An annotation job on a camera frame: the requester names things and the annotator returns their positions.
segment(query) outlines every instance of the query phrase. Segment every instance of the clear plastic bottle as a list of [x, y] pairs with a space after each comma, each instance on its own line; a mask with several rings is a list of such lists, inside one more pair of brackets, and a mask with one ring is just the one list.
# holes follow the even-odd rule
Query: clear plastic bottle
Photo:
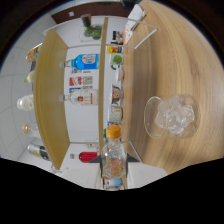
[[89, 70], [99, 68], [99, 54], [80, 54], [75, 59], [61, 61], [60, 67], [77, 68], [78, 70]]
[[94, 106], [98, 105], [98, 90], [97, 89], [78, 89], [70, 95], [60, 95], [59, 101], [67, 101], [74, 105]]
[[30, 137], [41, 139], [37, 124], [24, 124], [22, 129]]
[[121, 178], [126, 174], [127, 152], [120, 143], [121, 128], [118, 125], [107, 127], [108, 144], [101, 152], [103, 175], [110, 179]]
[[18, 109], [26, 111], [34, 110], [33, 94], [18, 99], [17, 107]]

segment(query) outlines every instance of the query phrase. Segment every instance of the white wall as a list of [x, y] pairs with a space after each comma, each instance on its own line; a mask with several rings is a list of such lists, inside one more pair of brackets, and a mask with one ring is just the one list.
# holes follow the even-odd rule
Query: white wall
[[35, 21], [17, 40], [0, 71], [0, 155], [17, 161], [34, 139], [22, 132], [24, 123], [36, 123], [34, 111], [19, 110], [17, 100], [32, 94], [32, 85], [24, 83], [31, 63], [26, 61], [27, 52], [42, 43], [43, 31], [56, 23], [49, 14]]

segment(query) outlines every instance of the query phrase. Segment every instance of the bottle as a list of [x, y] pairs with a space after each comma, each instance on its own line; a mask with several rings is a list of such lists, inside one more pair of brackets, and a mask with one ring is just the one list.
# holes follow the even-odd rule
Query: bottle
[[125, 173], [127, 152], [120, 143], [121, 128], [118, 125], [107, 127], [108, 144], [101, 152], [103, 174], [109, 179], [121, 178]]
[[26, 61], [27, 62], [32, 62], [32, 61], [35, 61], [37, 59], [37, 56], [39, 54], [41, 45], [42, 45], [42, 43], [41, 44], [38, 44], [36, 47], [32, 48], [27, 53], [27, 55], [26, 55]]
[[25, 111], [34, 110], [33, 94], [30, 94], [18, 99], [17, 107], [18, 109], [25, 110]]
[[23, 132], [29, 135], [30, 137], [41, 139], [39, 129], [36, 124], [24, 124], [22, 129], [23, 129]]
[[75, 59], [61, 61], [60, 67], [76, 67], [78, 70], [98, 69], [99, 59], [99, 54], [80, 54]]
[[70, 95], [60, 95], [59, 101], [67, 101], [74, 105], [94, 106], [98, 105], [98, 90], [97, 89], [77, 89], [71, 92]]
[[28, 151], [30, 154], [32, 154], [38, 158], [50, 161], [50, 158], [48, 157], [47, 151], [44, 148], [44, 146], [29, 144]]

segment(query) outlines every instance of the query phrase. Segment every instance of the glass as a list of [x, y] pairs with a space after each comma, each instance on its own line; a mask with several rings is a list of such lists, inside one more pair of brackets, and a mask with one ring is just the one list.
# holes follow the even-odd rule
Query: glass
[[144, 112], [144, 125], [152, 138], [189, 138], [200, 123], [197, 101], [190, 95], [151, 97]]

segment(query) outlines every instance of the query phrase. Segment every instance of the glass jar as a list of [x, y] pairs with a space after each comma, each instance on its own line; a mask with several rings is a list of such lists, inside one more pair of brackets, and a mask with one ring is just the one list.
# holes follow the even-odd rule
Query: glass jar
[[31, 111], [34, 110], [33, 94], [24, 96], [17, 101], [18, 109]]
[[127, 152], [120, 143], [121, 128], [118, 125], [107, 127], [108, 143], [101, 152], [103, 176], [110, 179], [121, 178], [126, 174]]
[[41, 139], [37, 124], [24, 124], [22, 129], [28, 136]]
[[70, 95], [62, 94], [59, 96], [59, 101], [70, 101], [74, 105], [94, 106], [98, 105], [98, 90], [97, 89], [78, 89]]

